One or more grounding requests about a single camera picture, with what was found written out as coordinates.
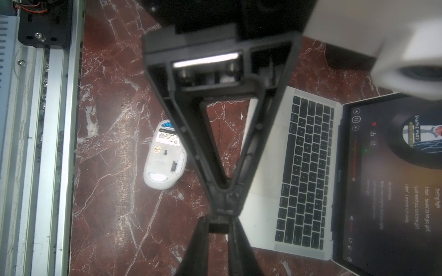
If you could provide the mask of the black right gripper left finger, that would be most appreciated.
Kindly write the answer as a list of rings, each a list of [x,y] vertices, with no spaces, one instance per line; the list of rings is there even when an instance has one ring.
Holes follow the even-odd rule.
[[[175,276],[207,276],[209,253],[209,220],[201,217],[193,231]]]

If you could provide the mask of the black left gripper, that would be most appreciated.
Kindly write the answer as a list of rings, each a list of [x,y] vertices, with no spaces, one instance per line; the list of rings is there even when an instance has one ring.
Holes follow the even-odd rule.
[[[141,1],[161,29],[142,41],[298,41],[316,1]]]

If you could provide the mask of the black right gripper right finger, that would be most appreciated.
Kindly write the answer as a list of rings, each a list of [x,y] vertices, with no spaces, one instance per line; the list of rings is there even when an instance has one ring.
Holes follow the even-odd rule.
[[[263,276],[239,218],[229,220],[229,276]]]

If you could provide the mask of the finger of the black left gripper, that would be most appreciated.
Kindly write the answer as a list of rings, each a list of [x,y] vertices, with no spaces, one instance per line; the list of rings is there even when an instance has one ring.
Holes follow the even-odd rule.
[[[238,216],[241,192],[222,166],[207,105],[242,97],[237,31],[155,31],[142,37],[146,75],[191,160],[212,210]]]
[[[302,34],[294,31],[246,42],[242,97],[257,103],[227,190],[229,214],[243,209],[301,45]]]

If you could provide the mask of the white wireless mouse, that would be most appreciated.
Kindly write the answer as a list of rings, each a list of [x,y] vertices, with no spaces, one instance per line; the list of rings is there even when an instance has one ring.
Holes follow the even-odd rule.
[[[183,175],[188,155],[170,120],[163,120],[155,129],[148,151],[143,179],[156,190],[173,187]]]

